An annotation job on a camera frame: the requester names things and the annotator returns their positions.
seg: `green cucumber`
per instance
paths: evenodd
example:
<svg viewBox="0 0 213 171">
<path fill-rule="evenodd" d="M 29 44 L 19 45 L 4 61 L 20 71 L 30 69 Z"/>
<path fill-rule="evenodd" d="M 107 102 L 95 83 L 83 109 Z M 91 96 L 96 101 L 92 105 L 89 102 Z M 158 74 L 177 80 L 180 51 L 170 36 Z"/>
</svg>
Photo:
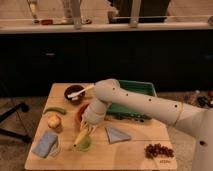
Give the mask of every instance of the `green cucumber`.
<svg viewBox="0 0 213 171">
<path fill-rule="evenodd" d="M 58 112 L 62 115 L 65 115 L 67 113 L 67 111 L 61 107 L 48 107 L 47 109 L 45 109 L 43 114 L 46 114 L 47 112 L 51 112 L 51 111 Z"/>
</svg>

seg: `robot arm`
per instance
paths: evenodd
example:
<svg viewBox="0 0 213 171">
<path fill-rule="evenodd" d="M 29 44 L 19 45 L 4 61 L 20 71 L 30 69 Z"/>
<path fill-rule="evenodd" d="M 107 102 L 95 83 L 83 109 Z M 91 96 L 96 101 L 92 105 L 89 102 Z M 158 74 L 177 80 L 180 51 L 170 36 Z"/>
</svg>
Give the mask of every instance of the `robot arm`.
<svg viewBox="0 0 213 171">
<path fill-rule="evenodd" d="M 165 124 L 174 125 L 196 137 L 203 113 L 206 111 L 206 109 L 182 102 L 126 91 L 120 88 L 118 81 L 113 79 L 97 82 L 94 95 L 94 99 L 83 115 L 84 121 L 92 125 L 104 119 L 111 103 L 118 103 L 146 113 Z"/>
<path fill-rule="evenodd" d="M 165 124 L 194 136 L 197 140 L 193 171 L 213 170 L 213 110 L 182 102 L 138 94 L 120 88 L 114 79 L 99 81 L 94 86 L 94 98 L 83 114 L 81 127 L 92 130 L 104 120 L 111 103 L 128 106 Z"/>
</svg>

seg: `cabinet door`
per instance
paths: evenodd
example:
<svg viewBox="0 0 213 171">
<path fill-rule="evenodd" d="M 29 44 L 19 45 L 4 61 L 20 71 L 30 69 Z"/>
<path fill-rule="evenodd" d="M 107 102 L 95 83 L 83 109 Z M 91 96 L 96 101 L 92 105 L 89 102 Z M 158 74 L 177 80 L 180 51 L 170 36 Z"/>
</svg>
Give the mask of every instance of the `cabinet door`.
<svg viewBox="0 0 213 171">
<path fill-rule="evenodd" d="M 24 96 L 27 84 L 25 59 L 15 36 L 0 37 L 0 96 Z"/>
<path fill-rule="evenodd" d="M 55 82 L 79 82 L 88 73 L 81 39 L 63 35 L 30 35 L 22 39 L 31 92 L 48 94 Z"/>
</svg>

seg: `blue cloth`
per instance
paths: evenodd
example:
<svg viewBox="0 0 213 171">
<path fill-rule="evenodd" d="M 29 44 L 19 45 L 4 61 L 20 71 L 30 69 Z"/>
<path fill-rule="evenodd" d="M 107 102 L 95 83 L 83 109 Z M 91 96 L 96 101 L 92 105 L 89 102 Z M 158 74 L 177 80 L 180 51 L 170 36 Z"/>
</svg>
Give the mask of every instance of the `blue cloth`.
<svg viewBox="0 0 213 171">
<path fill-rule="evenodd" d="M 42 158 L 46 158 L 52 146 L 58 141 L 58 135 L 51 131 L 46 131 L 39 140 L 32 152 Z"/>
</svg>

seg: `green container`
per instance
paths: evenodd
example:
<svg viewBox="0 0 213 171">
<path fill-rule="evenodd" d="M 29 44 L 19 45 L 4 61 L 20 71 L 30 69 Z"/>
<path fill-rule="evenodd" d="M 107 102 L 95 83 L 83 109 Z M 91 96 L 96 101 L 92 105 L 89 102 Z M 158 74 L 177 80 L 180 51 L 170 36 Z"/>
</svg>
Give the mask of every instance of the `green container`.
<svg viewBox="0 0 213 171">
<path fill-rule="evenodd" d="M 141 94 L 150 96 L 156 96 L 155 88 L 152 83 L 138 82 L 138 81 L 127 81 L 119 80 L 120 87 Z M 124 105 L 113 103 L 107 110 L 108 115 L 112 115 L 117 119 L 134 119 L 137 121 L 143 121 L 144 119 L 151 119 L 144 113 L 136 112 Z"/>
</svg>

